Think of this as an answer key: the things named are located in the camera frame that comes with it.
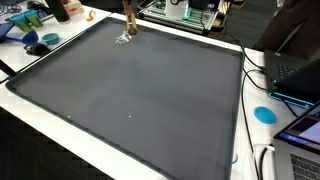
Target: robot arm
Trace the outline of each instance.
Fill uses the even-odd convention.
[[[136,24],[136,18],[132,12],[131,6],[129,5],[131,0],[122,0],[124,11],[127,18],[127,31],[130,35],[136,35],[138,33],[138,28]]]

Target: blue cup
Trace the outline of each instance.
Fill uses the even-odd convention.
[[[18,26],[23,32],[30,32],[32,30],[29,22],[23,14],[18,14],[10,17],[10,20]]]
[[[27,20],[34,26],[34,27],[42,27],[43,24],[38,16],[37,11],[35,10],[28,10],[23,13]]]

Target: blue object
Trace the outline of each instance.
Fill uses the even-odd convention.
[[[40,43],[48,46],[48,45],[58,44],[59,41],[60,41],[60,38],[58,34],[50,33],[50,34],[44,35]]]
[[[273,124],[276,121],[276,116],[274,113],[266,107],[256,107],[254,109],[254,115],[260,122],[264,124]]]
[[[291,96],[287,96],[287,95],[284,95],[284,94],[281,94],[281,93],[274,92],[274,94],[276,94],[278,96],[283,96],[283,97],[286,97],[286,98],[289,98],[289,99],[292,99],[292,100],[295,100],[295,101],[299,101],[299,102],[302,102],[302,103],[305,103],[305,104],[308,104],[308,105],[311,105],[311,106],[314,105],[311,102],[303,101],[301,99],[297,99],[297,98],[294,98],[294,97],[291,97]]]
[[[21,19],[25,19],[23,14],[18,14],[10,17],[11,21],[20,21]]]
[[[14,24],[12,22],[9,23],[1,23],[0,24],[0,39],[3,38],[12,28]]]
[[[32,16],[34,14],[37,14],[37,11],[35,10],[28,10],[28,11],[25,11],[24,13],[24,16],[27,17],[27,16]]]
[[[278,97],[273,96],[272,93],[269,93],[268,96],[269,96],[270,98],[272,98],[272,99],[275,99],[275,100],[278,100],[278,101],[282,101],[281,98],[278,98]],[[295,106],[298,106],[298,107],[301,107],[301,108],[304,108],[304,109],[307,109],[307,108],[308,108],[307,105],[301,105],[301,104],[297,104],[297,103],[294,103],[294,102],[291,102],[291,101],[287,101],[287,100],[284,100],[284,101],[286,101],[288,104],[292,104],[292,105],[295,105]]]
[[[38,40],[39,40],[38,34],[35,30],[30,31],[22,39],[12,38],[12,37],[8,37],[8,36],[5,36],[3,38],[6,40],[10,40],[10,41],[21,42],[23,44],[35,43],[35,42],[38,42]]]

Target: laptop screen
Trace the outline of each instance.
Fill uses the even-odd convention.
[[[12,23],[3,23],[0,24],[0,39],[5,36],[10,30],[11,28],[14,26],[14,24]]]
[[[276,138],[319,154],[320,103],[287,126]]]

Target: blue circular disc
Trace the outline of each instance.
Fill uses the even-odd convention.
[[[266,107],[256,107],[254,109],[254,115],[259,121],[265,124],[273,124],[276,121],[274,113]]]

